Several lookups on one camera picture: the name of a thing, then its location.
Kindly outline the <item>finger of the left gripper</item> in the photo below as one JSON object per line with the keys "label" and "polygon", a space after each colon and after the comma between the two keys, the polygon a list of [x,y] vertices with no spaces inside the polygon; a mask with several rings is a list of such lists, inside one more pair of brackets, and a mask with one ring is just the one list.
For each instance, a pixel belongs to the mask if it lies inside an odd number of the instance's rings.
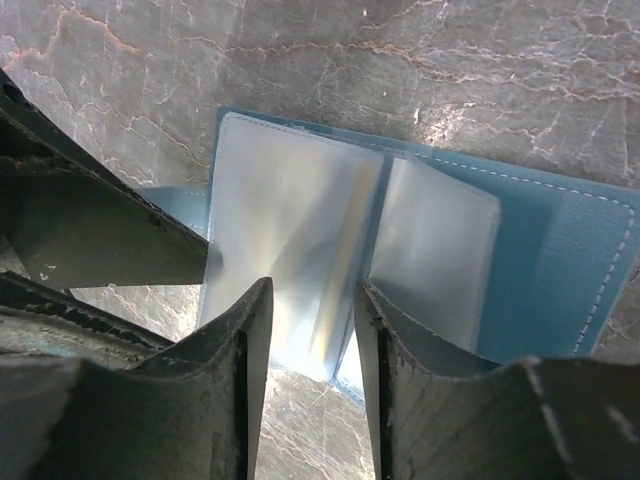
{"label": "finger of the left gripper", "polygon": [[54,289],[202,281],[205,239],[146,200],[1,76],[1,231]]}
{"label": "finger of the left gripper", "polygon": [[133,369],[173,342],[14,272],[1,274],[1,355],[85,357]]}

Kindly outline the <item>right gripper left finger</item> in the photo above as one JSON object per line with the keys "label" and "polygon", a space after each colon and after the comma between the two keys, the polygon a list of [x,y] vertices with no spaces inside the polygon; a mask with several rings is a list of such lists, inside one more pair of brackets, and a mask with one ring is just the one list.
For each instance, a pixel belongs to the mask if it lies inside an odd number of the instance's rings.
{"label": "right gripper left finger", "polygon": [[1,355],[5,479],[251,479],[273,284],[133,369]]}

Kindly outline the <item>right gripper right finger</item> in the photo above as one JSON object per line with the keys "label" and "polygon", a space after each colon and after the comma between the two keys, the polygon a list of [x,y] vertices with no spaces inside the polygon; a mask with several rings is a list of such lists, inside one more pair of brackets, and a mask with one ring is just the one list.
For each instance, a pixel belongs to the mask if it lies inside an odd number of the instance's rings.
{"label": "right gripper right finger", "polygon": [[355,329],[380,479],[635,479],[639,368],[527,356],[498,365],[363,282]]}

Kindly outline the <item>blue card holder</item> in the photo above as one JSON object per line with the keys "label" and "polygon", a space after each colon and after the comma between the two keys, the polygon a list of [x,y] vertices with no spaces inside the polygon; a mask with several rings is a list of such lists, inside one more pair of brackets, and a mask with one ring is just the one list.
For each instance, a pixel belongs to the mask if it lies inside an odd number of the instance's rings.
{"label": "blue card holder", "polygon": [[270,362],[362,390],[358,282],[496,363],[590,354],[639,252],[636,190],[223,108],[209,183],[142,195],[204,238],[201,323],[274,285]]}

